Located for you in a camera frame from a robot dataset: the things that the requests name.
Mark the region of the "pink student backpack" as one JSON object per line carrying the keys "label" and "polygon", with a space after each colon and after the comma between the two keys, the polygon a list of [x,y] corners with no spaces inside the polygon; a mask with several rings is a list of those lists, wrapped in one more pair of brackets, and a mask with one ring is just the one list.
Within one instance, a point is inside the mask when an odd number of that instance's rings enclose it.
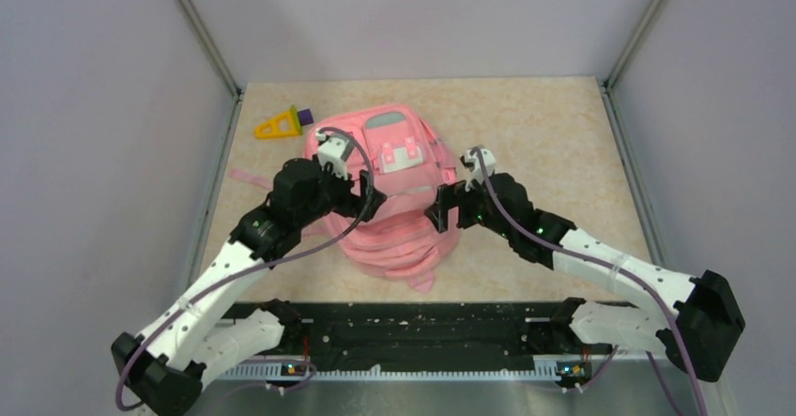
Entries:
{"label": "pink student backpack", "polygon": [[[364,273],[404,280],[419,292],[434,284],[435,266],[455,247],[459,235],[450,229],[437,233],[424,211],[435,200],[436,188],[454,183],[456,166],[451,150],[433,127],[409,107],[388,104],[332,116],[320,121],[305,139],[304,155],[317,152],[315,133],[333,131],[354,145],[347,160],[356,176],[367,164],[375,169],[375,185],[387,196],[370,222],[349,234],[349,218],[331,213],[306,227],[303,234],[343,235],[340,248]],[[268,189],[271,181],[241,175],[241,180]]]}

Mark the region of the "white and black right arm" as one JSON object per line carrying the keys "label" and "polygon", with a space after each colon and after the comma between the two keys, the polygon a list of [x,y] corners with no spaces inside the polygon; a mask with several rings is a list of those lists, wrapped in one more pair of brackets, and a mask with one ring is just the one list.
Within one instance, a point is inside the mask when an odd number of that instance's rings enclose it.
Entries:
{"label": "white and black right arm", "polygon": [[535,208],[525,187],[506,173],[482,184],[444,184],[425,210],[444,233],[478,224],[508,241],[521,258],[590,281],[627,306],[572,298],[550,327],[553,345],[575,352],[611,344],[664,354],[682,372],[706,382],[722,376],[745,328],[727,279],[666,270],[595,239],[557,214]]}

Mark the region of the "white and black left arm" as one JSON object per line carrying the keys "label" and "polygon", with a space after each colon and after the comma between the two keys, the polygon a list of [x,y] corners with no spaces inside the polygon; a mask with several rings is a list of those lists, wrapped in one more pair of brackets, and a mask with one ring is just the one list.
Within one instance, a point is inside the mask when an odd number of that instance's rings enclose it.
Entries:
{"label": "white and black left arm", "polygon": [[220,330],[217,324],[245,290],[275,267],[343,239],[337,235],[296,253],[306,227],[336,213],[350,219],[344,229],[349,234],[372,219],[384,199],[371,164],[353,176],[341,159],[314,155],[287,161],[266,200],[240,218],[197,280],[155,321],[113,341],[117,408],[184,415],[210,383],[252,355],[272,347],[283,354],[295,350],[299,325],[270,310],[257,310],[231,328]]}

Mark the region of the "yellow and purple toy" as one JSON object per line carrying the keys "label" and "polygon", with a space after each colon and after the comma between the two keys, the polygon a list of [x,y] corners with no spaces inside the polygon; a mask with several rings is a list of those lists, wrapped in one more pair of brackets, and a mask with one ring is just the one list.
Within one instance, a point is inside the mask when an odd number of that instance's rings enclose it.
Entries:
{"label": "yellow and purple toy", "polygon": [[304,129],[314,124],[314,116],[309,108],[298,109],[291,105],[286,111],[269,118],[253,129],[258,140],[300,137]]}

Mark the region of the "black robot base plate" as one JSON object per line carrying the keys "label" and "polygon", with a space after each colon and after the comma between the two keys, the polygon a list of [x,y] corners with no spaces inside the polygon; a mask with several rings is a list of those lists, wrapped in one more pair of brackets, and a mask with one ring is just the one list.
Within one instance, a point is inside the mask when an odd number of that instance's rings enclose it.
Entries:
{"label": "black robot base plate", "polygon": [[267,359],[309,360],[321,372],[529,372],[544,356],[591,360],[612,351],[585,345],[564,316],[575,299],[552,302],[288,302],[280,343]]}

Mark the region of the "aluminium frame rail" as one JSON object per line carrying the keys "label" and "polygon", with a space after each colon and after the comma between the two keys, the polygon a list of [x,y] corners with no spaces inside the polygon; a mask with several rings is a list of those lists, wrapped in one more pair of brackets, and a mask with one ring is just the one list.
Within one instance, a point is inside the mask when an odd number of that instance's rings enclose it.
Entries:
{"label": "aluminium frame rail", "polygon": [[[281,316],[278,313],[279,307],[284,305],[280,300],[269,302],[234,304],[218,322],[218,329],[231,328],[243,321],[247,316],[251,316],[257,310],[270,310],[283,318],[288,324],[288,316]],[[631,352],[641,351],[645,354],[654,372],[660,371],[661,362],[668,362],[674,365],[666,355],[654,354],[648,350],[631,349],[619,345],[611,345],[612,351],[607,355],[601,355],[591,360],[577,360],[570,356],[544,356],[539,366],[529,372],[499,371],[491,373],[396,373],[384,372],[378,366],[372,367],[364,372],[321,372],[317,366],[309,360],[292,360],[284,357],[267,359],[259,356],[259,352],[252,355],[249,359],[241,362],[237,366],[227,370],[220,377],[224,377],[228,372],[240,373],[245,378],[256,379],[266,385],[273,385],[279,391],[291,393],[298,391],[310,384],[322,380],[348,380],[348,381],[483,381],[508,379],[512,381],[520,380],[539,380],[548,381],[556,392],[584,392],[599,382],[605,373],[608,365],[612,363],[621,350]],[[684,373],[687,383],[694,394],[695,405],[698,412],[704,412],[707,408],[704,395],[700,389],[702,381],[697,378],[695,372]]]}

